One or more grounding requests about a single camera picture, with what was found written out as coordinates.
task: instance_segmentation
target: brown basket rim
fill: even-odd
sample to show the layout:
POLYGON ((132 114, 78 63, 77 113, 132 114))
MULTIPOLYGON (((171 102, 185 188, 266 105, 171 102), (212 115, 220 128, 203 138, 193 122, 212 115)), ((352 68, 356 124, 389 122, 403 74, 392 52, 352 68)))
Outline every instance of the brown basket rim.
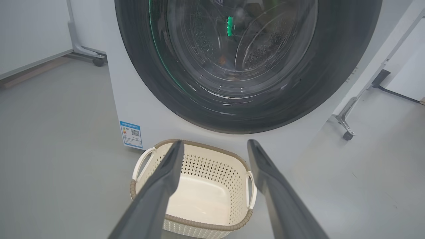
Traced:
MULTIPOLYGON (((155 145, 155 148, 159 148, 161 146, 164 146, 165 144, 169 144, 169 143, 174 143, 175 141, 177 141, 179 139, 167 139, 164 140, 162 142, 159 142, 155 145)), ((182 140, 184 144, 186 145, 192 145, 192 146, 196 146, 196 147, 201 147, 201 148, 205 148, 205 149, 210 149, 213 151, 217 151, 219 153, 222 154, 226 154, 229 156, 232 156, 234 158, 236 158, 237 160, 239 160, 242 165, 245 167, 246 171, 249 171, 250 168, 247 165, 247 163, 245 162, 244 159, 242 159, 240 156, 238 156, 235 153, 226 151, 224 149, 221 148, 217 148, 217 147, 213 147, 210 145, 206 145, 206 144, 201 144, 201 143, 197 143, 197 142, 192 142, 192 141, 187 141, 187 140, 182 140)), ((136 180, 132 179, 131 183, 130 183, 130 195, 131 195, 131 199, 134 200, 136 198, 136 180)), ((208 223, 202 223, 202 222, 195 222, 195 221, 191 221, 191 220, 187 220, 187 219, 183 219, 183 218, 179 218, 176 216, 172 216, 169 214, 165 214, 165 219, 172 221, 172 222, 176 222, 176 223, 180 223, 186 226, 191 226, 191 227, 196 227, 196 228, 202 228, 202 229, 206 229, 206 230, 219 230, 219 231, 234 231, 237 229, 242 228, 244 225, 246 225, 248 223, 248 221, 251 219, 252 216, 252 209, 248 209, 248 211, 246 212, 246 215, 244 217, 244 219, 234 225, 215 225, 215 224, 208 224, 208 223)))

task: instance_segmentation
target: perforated basket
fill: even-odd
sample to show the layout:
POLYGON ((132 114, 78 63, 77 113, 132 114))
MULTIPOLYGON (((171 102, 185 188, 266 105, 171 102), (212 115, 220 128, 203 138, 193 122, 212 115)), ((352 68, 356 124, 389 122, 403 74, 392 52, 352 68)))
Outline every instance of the perforated basket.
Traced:
MULTIPOLYGON (((131 180, 134 199, 175 139, 157 144, 139 158, 131 180), (143 161, 148 161, 139 175, 143 161)), ((251 218, 257 188, 246 162, 236 154, 196 142, 184 142, 176 192, 170 197, 163 228, 198 238, 222 238, 251 218), (252 193, 249 197, 249 179, 252 193)))

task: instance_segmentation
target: green light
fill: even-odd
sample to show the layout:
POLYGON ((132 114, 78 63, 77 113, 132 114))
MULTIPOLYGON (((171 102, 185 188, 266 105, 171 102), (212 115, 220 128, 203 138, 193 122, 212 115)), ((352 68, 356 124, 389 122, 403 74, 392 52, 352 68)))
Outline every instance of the green light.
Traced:
POLYGON ((233 27, 233 17, 227 18, 227 36, 230 37, 232 35, 232 27, 233 27))

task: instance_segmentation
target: washing machine door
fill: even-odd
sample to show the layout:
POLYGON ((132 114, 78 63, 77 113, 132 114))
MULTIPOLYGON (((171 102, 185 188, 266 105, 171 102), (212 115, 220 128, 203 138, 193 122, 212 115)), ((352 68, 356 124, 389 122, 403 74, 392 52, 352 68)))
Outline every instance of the washing machine door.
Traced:
POLYGON ((171 111, 229 134, 308 114, 349 77, 381 0, 116 0, 128 55, 171 111))

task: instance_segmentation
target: stand leg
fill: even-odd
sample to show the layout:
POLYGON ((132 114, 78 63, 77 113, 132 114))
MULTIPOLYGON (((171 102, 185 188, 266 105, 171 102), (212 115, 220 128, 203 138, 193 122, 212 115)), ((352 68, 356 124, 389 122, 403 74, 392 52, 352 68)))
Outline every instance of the stand leg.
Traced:
POLYGON ((338 122, 345 128, 345 130, 347 130, 347 132, 344 134, 344 137, 343 137, 347 141, 351 140, 353 136, 356 135, 346 121, 347 114, 353 108, 356 101, 357 101, 357 97, 351 98, 350 101, 348 101, 347 105, 344 107, 344 109, 341 111, 341 113, 335 116, 338 122))
POLYGON ((96 66, 102 66, 103 63, 105 62, 104 60, 105 56, 102 56, 98 54, 97 52, 87 50, 83 48, 81 44, 79 43, 78 36, 77 36, 77 29, 75 28, 74 16, 72 14, 71 0, 67 0, 67 4, 68 4, 68 12, 69 12, 69 18, 70 18, 70 21, 68 22, 68 28, 69 28, 69 34, 71 36, 73 51, 75 53, 79 53, 82 55, 98 58, 98 59, 94 59, 93 63, 96 66))

